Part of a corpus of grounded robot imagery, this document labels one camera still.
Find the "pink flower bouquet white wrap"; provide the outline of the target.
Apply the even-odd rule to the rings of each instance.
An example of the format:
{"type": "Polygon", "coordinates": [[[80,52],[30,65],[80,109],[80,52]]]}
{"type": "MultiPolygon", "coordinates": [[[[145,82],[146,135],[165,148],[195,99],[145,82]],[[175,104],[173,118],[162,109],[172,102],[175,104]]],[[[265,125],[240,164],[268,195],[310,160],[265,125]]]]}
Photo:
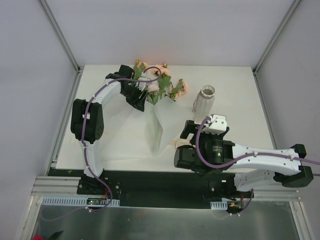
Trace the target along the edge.
{"type": "Polygon", "coordinates": [[[136,60],[133,66],[135,71],[135,80],[154,80],[146,90],[146,101],[155,105],[159,100],[164,97],[169,97],[174,102],[177,98],[186,94],[188,91],[188,85],[180,78],[177,81],[172,80],[172,74],[168,69],[166,63],[162,65],[149,66],[146,62],[136,60]]]}

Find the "white wrapping paper sheet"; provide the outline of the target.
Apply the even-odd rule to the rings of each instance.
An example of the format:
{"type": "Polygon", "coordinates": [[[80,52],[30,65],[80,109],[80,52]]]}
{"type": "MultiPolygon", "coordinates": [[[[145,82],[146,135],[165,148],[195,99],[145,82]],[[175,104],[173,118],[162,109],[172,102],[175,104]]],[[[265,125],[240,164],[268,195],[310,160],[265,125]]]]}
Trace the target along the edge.
{"type": "Polygon", "coordinates": [[[189,107],[169,97],[155,105],[146,102],[143,112],[125,107],[104,123],[101,159],[111,162],[156,157],[179,138],[185,122],[193,117],[189,107]]]}

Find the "cream printed ribbon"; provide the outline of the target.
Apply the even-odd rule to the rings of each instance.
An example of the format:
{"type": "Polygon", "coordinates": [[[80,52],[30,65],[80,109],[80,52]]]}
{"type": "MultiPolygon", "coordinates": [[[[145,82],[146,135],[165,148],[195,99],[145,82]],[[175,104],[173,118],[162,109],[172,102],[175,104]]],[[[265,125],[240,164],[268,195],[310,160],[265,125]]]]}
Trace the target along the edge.
{"type": "Polygon", "coordinates": [[[179,139],[179,140],[172,140],[170,145],[174,146],[175,149],[182,147],[182,146],[193,146],[188,140],[186,139],[179,139]]]}

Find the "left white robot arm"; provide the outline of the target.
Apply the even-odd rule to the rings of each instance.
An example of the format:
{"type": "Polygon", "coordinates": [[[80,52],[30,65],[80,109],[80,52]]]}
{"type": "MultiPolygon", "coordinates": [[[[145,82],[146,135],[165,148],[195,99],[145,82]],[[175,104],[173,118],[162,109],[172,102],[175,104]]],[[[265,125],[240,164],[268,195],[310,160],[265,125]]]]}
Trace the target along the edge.
{"type": "Polygon", "coordinates": [[[102,84],[89,98],[76,98],[72,104],[70,131],[78,140],[85,164],[80,186],[99,195],[111,189],[102,178],[104,167],[100,160],[98,145],[104,133],[103,109],[118,95],[125,97],[133,108],[143,112],[147,91],[140,87],[149,79],[143,72],[134,79],[138,71],[128,65],[121,65],[119,70],[109,73],[102,84]]]}

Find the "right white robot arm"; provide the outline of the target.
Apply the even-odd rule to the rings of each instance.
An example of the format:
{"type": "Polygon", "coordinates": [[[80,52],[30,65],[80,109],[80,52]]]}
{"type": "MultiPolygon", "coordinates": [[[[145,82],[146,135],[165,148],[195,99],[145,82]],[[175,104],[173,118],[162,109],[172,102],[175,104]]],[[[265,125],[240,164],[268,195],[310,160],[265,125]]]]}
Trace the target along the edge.
{"type": "Polygon", "coordinates": [[[311,167],[303,164],[304,145],[280,150],[250,147],[224,140],[229,130],[223,115],[207,116],[201,124],[187,120],[180,138],[193,136],[188,144],[176,148],[174,166],[201,175],[249,169],[247,173],[236,173],[225,184],[226,194],[233,198],[256,187],[280,183],[285,188],[303,188],[313,181],[311,167]]]}

